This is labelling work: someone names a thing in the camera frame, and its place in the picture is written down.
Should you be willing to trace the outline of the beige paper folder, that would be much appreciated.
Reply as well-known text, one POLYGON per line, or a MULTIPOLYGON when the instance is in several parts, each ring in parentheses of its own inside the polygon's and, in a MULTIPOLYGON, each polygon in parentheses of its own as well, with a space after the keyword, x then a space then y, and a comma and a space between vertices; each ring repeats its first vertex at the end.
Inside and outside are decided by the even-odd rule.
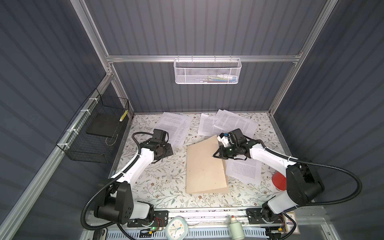
POLYGON ((187 147, 186 193, 227 194, 226 163, 213 157, 219 149, 217 136, 187 147))

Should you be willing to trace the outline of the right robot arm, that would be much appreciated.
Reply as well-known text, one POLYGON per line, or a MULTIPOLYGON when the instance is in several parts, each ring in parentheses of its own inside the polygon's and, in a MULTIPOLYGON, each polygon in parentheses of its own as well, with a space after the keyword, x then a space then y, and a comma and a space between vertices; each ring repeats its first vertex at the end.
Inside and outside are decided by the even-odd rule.
POLYGON ((242 156, 243 161, 257 160, 273 168, 286 179, 286 189, 264 203, 258 213, 258 217, 267 224, 274 223, 279 216, 296 208, 345 203, 356 198, 363 189, 359 177, 348 170, 280 154, 268 148, 262 140, 245 136, 240 129, 219 134, 218 141, 219 148, 213 155, 215 158, 239 160, 239 156, 242 156), (317 168, 328 168, 349 175, 355 180, 356 189, 344 198, 314 203, 312 200, 325 190, 317 168))

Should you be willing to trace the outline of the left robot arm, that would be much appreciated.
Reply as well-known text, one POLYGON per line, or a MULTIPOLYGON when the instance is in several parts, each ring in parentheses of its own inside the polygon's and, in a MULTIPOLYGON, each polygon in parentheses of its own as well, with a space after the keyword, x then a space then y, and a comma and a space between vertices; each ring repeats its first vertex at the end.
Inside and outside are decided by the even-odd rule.
POLYGON ((159 129, 152 133, 136 132, 132 134, 132 139, 137 145, 137 153, 119 172, 106 180, 82 209, 80 223, 85 230, 96 231, 113 225, 121 228, 132 221, 143 224, 154 221, 154 205, 134 201, 132 187, 145 168, 173 155, 169 133, 159 129), (94 205, 94 217, 107 221, 106 224, 92 226, 87 223, 91 205, 94 205))

